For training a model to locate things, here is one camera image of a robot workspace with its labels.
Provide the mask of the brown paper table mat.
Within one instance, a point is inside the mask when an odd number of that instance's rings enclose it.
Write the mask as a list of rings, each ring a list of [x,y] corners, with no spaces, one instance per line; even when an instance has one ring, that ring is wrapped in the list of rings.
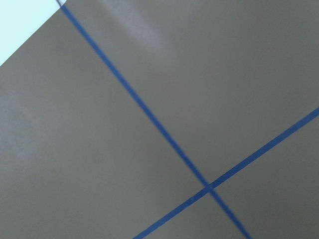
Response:
[[[316,0],[69,0],[205,179],[319,105]],[[202,189],[58,11],[0,68],[0,236],[131,239]],[[319,121],[216,189],[254,239],[319,236]]]

